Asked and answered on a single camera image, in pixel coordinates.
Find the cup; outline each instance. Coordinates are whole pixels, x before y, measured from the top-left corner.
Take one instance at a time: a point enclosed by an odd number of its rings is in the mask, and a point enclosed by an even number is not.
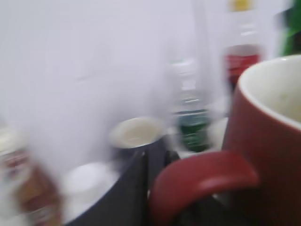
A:
[[[243,73],[222,149],[176,161],[159,174],[149,201],[156,225],[226,191],[226,204],[253,225],[301,225],[301,56]]]
[[[60,181],[64,223],[87,211],[112,188],[119,175],[110,164],[91,162],[66,173]]]
[[[141,117],[126,120],[118,124],[110,133],[109,140],[123,160],[130,159],[135,152],[144,152],[148,158],[148,184],[165,166],[166,134],[161,120],[152,117]]]

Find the red mug handle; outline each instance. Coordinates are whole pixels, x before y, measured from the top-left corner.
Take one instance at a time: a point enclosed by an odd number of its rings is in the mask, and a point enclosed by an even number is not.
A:
[[[178,160],[156,178],[150,190],[150,214],[156,226],[168,226],[198,199],[258,185],[257,172],[237,152],[211,152]]]

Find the plastic bottle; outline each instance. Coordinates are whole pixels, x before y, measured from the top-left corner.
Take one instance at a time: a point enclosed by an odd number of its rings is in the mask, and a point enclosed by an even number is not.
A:
[[[287,35],[283,55],[301,53],[301,0],[294,0],[287,15]]]
[[[251,0],[231,0],[232,26],[226,49],[228,81],[234,91],[240,75],[261,58]]]
[[[204,151],[209,148],[207,137],[209,119],[202,95],[196,89],[195,61],[182,60],[172,63],[171,67],[181,82],[181,89],[173,109],[180,140],[190,151]]]
[[[0,124],[0,218],[18,225],[62,225],[62,199],[56,185],[30,159],[19,130]],[[26,217],[18,218],[22,212]]]

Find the white wall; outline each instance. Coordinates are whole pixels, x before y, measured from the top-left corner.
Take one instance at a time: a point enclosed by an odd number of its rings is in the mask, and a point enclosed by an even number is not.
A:
[[[210,56],[200,42],[211,62],[202,72],[217,97],[225,92],[225,2],[206,1]],[[273,15],[283,7],[280,0],[257,2],[268,58],[279,42]],[[192,11],[190,0],[2,0],[2,114],[28,132],[33,152],[55,176],[107,159],[107,134],[117,122],[166,117],[166,62],[196,54]]]

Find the red mug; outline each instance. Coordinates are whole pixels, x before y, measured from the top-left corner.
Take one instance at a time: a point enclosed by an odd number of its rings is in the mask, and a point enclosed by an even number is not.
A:
[[[301,56],[243,73],[222,151],[162,171],[150,191],[152,219],[170,225],[193,202],[222,192],[256,226],[301,225]]]

